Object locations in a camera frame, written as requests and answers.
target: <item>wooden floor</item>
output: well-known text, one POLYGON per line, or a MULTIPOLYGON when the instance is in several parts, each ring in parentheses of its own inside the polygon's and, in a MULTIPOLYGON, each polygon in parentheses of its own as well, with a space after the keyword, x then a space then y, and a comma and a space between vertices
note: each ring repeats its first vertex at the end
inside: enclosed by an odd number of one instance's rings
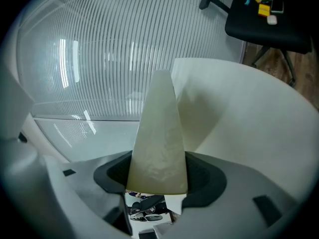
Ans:
MULTIPOLYGON (((243 64, 251 65, 251 61, 261 46, 247 43, 243 64)), ((297 75, 295 90, 302 94, 319 111, 319 58, 314 51, 303 55, 288 52, 297 75)), ((257 69, 262 70, 283 82, 289 82, 288 66, 280 50, 271 48, 256 63, 257 69)))

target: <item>yellow object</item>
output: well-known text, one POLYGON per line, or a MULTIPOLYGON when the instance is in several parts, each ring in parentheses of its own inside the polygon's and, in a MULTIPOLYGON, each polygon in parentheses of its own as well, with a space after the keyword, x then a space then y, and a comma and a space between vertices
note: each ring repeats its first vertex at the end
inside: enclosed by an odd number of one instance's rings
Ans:
POLYGON ((261 1, 260 0, 255 0, 257 3, 260 3, 261 1))
POLYGON ((259 4, 258 15, 267 17, 270 15, 270 6, 265 4, 259 4))

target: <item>white device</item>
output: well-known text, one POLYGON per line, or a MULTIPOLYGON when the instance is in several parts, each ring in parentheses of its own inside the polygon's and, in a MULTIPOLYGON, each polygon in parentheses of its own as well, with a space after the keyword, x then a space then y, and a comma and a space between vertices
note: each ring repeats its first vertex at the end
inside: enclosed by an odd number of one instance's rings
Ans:
POLYGON ((267 16, 268 25, 277 25, 277 17, 275 15, 267 16))

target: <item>phone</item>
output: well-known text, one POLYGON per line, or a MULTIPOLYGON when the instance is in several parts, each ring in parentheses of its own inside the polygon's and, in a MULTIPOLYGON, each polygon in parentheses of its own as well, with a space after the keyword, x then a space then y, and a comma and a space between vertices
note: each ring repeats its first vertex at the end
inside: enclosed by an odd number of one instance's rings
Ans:
POLYGON ((282 0, 273 0, 270 11, 272 13, 284 13, 284 2, 282 0))

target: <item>chair leg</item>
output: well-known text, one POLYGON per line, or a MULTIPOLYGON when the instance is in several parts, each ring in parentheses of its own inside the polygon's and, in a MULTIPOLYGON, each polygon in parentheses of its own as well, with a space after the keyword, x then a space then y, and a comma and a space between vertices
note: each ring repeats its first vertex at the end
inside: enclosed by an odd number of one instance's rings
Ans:
POLYGON ((290 57, 287 53, 286 50, 281 50, 287 64, 288 64, 288 68, 289 68, 289 71, 290 71, 290 74, 291 74, 291 79, 289 81, 289 86, 293 87, 295 84, 296 84, 296 73, 295 73, 295 69, 294 69, 294 66, 290 60, 290 57))
POLYGON ((251 63, 251 66, 252 67, 255 67, 257 68, 256 66, 256 62, 262 57, 265 55, 265 53, 270 49, 270 47, 267 47, 267 46, 263 46, 260 51, 258 51, 257 55, 254 57, 254 60, 253 62, 251 63))

